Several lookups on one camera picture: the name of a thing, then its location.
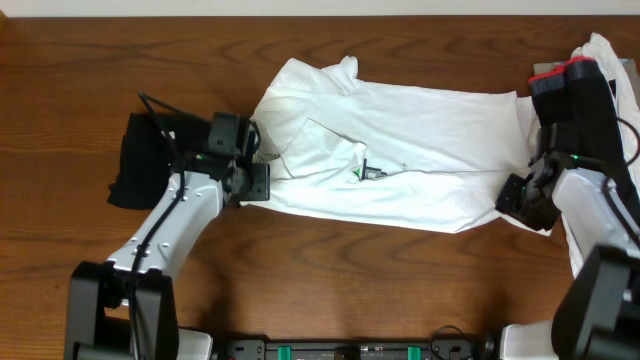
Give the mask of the white t-shirt with robot print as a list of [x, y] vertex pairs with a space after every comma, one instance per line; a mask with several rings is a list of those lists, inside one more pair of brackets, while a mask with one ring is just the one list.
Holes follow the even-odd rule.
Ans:
[[527, 173], [538, 127], [515, 92], [367, 82], [353, 56], [325, 68], [289, 60], [252, 118], [269, 209], [444, 233], [498, 217], [498, 193]]

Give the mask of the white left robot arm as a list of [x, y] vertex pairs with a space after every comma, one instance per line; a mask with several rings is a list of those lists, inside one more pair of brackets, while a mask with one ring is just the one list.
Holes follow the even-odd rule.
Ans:
[[266, 201], [270, 167], [256, 160], [258, 124], [217, 113], [203, 144], [180, 152], [162, 122], [161, 101], [139, 95], [172, 159], [166, 190], [137, 232], [105, 262], [71, 275], [67, 359], [211, 359], [213, 337], [178, 324], [173, 279], [203, 230], [227, 205]]

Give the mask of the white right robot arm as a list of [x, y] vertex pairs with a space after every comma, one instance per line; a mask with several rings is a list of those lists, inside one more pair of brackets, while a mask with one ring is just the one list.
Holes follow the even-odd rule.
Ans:
[[636, 359], [639, 356], [639, 228], [619, 198], [613, 170], [580, 154], [579, 130], [542, 127], [526, 177], [512, 174], [497, 211], [533, 230], [557, 218], [582, 258], [552, 320], [508, 325], [500, 359]]

